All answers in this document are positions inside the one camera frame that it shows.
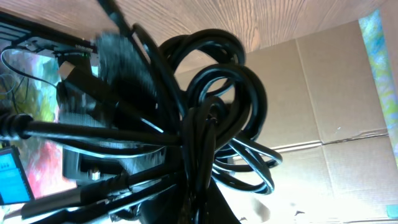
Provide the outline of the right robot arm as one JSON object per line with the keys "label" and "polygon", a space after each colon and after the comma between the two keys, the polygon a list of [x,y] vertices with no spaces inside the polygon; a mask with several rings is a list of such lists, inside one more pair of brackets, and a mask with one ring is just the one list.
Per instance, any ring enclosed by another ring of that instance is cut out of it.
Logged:
{"label": "right robot arm", "polygon": [[[100,50],[98,59],[99,79],[111,85],[119,96],[143,113],[155,115],[156,91],[147,67],[137,52],[106,53]],[[101,128],[143,127],[142,123],[128,120],[123,114],[103,111],[102,106],[92,98],[64,85],[58,86],[57,101],[61,123]],[[62,174],[68,179],[84,182],[89,179],[88,171],[93,166],[97,166],[103,177],[108,178],[121,172],[133,175],[164,162],[164,150],[134,158],[105,159],[64,149]]]}

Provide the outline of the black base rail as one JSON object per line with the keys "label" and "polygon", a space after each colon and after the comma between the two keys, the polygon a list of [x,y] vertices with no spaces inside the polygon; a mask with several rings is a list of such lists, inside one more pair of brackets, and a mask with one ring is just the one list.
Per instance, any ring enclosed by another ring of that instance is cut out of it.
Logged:
{"label": "black base rail", "polygon": [[88,40],[5,12],[1,13],[1,40],[46,56],[69,52],[97,53],[95,44]]}

